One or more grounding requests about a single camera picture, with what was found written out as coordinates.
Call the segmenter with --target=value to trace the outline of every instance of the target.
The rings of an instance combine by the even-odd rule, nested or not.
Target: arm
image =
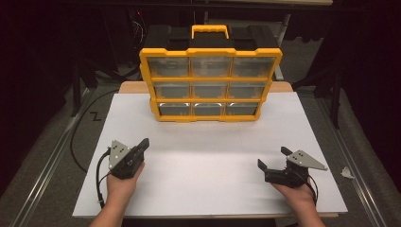
[[[107,176],[107,200],[97,217],[92,221],[91,227],[121,226],[130,198],[135,191],[136,181],[139,178],[145,163],[136,171],[133,178],[120,180],[110,174]]]
[[[324,226],[313,202],[312,192],[305,184],[297,188],[275,183],[271,185],[286,198],[287,204],[292,209],[300,227]]]

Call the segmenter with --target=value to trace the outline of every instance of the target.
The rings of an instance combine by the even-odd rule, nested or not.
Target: plastic storage case
[[[150,26],[140,68],[159,121],[253,121],[281,58],[268,26]]]

